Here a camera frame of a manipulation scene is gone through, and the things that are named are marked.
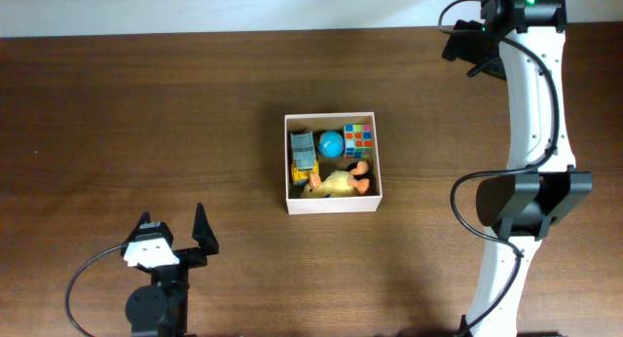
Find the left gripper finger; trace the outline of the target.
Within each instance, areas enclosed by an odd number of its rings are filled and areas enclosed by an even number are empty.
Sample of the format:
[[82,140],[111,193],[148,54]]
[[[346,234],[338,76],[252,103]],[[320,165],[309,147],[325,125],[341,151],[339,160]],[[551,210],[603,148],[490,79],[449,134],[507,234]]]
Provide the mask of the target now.
[[125,243],[132,243],[135,241],[135,238],[139,235],[140,229],[142,225],[149,224],[151,222],[150,213],[148,211],[144,211],[134,228],[131,230],[130,234],[125,240]]
[[199,248],[205,255],[219,253],[219,243],[208,223],[202,203],[197,204],[192,238],[198,243]]

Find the yellow grey toy truck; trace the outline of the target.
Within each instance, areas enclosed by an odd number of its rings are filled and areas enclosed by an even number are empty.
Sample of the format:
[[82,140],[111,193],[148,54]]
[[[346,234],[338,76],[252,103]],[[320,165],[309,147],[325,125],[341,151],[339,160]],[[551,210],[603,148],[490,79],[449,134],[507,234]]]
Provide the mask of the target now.
[[305,185],[311,173],[319,174],[319,164],[315,153],[313,134],[291,133],[291,177],[294,185]]

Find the multicolour puzzle cube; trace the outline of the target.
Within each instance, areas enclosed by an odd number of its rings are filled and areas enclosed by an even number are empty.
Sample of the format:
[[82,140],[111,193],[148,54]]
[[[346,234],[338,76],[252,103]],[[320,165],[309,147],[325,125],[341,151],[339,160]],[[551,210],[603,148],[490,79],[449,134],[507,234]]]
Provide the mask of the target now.
[[369,159],[374,150],[372,127],[367,124],[344,125],[344,156],[348,160]]

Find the blue toy ball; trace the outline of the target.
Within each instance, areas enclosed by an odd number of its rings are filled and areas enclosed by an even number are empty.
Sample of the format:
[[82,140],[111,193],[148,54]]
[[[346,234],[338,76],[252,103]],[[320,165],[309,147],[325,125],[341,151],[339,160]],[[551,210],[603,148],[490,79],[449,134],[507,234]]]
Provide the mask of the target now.
[[323,132],[318,140],[319,154],[324,158],[338,158],[344,153],[345,141],[336,131]]

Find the black round puck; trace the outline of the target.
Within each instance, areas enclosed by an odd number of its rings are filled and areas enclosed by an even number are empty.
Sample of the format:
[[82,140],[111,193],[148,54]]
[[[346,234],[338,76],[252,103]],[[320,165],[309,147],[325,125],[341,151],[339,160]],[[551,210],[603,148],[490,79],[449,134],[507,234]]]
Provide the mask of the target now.
[[358,163],[352,163],[347,166],[347,172],[349,173],[356,172],[357,170],[358,170]]

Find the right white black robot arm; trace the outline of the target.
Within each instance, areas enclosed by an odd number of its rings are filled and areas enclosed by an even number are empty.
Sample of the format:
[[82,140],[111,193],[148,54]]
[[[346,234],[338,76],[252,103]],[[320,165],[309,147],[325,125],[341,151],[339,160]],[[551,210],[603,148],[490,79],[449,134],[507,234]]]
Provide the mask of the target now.
[[515,336],[533,258],[550,229],[591,193],[592,175],[576,165],[568,139],[562,84],[568,24],[566,0],[475,0],[480,20],[441,26],[448,61],[473,63],[506,82],[510,147],[506,167],[459,178],[451,189],[479,179],[476,212],[483,228],[458,222],[485,242],[475,297],[460,336]]

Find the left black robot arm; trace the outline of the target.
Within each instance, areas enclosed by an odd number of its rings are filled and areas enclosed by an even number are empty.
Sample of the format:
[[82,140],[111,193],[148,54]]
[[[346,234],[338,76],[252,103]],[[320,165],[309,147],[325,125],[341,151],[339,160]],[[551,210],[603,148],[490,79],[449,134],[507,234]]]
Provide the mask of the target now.
[[173,249],[174,236],[164,222],[153,222],[145,211],[125,241],[127,264],[150,276],[150,283],[134,290],[125,313],[135,337],[187,334],[189,271],[207,265],[219,253],[203,204],[197,204],[192,239],[197,245]]

